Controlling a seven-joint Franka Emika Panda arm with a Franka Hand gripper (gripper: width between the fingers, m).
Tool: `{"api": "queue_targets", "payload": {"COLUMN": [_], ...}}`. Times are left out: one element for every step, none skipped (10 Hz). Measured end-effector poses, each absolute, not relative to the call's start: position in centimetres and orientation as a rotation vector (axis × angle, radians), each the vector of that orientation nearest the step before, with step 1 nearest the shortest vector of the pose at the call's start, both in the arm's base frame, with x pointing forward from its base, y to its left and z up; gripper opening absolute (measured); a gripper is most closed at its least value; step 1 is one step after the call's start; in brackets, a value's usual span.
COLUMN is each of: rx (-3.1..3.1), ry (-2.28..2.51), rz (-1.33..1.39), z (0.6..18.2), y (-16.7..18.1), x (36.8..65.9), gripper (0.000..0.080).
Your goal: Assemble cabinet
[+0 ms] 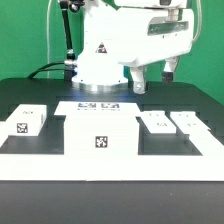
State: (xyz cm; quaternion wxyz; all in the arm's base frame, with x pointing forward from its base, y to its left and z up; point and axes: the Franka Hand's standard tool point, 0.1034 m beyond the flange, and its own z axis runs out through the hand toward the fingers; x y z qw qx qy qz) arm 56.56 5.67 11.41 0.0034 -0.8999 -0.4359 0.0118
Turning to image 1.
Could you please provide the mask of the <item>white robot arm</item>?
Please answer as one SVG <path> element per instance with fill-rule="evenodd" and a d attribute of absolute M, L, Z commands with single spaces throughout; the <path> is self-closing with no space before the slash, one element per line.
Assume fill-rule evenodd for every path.
<path fill-rule="evenodd" d="M 149 64 L 163 61 L 162 81 L 173 81 L 179 57 L 190 52 L 200 26 L 189 0 L 84 0 L 84 47 L 77 59 L 76 88 L 93 92 L 128 86 L 146 92 Z"/>

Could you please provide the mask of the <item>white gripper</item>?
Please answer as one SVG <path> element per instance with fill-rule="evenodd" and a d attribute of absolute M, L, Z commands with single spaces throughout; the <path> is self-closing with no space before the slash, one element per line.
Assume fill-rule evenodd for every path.
<path fill-rule="evenodd" d="M 191 9 L 184 9 L 179 21 L 169 21 L 168 11 L 163 9 L 118 10 L 115 55 L 120 64 L 131 67 L 133 91 L 136 94 L 146 92 L 145 70 L 142 65 L 166 59 L 162 82 L 173 82 L 179 63 L 179 58 L 175 56 L 191 50 L 193 28 L 194 14 Z"/>

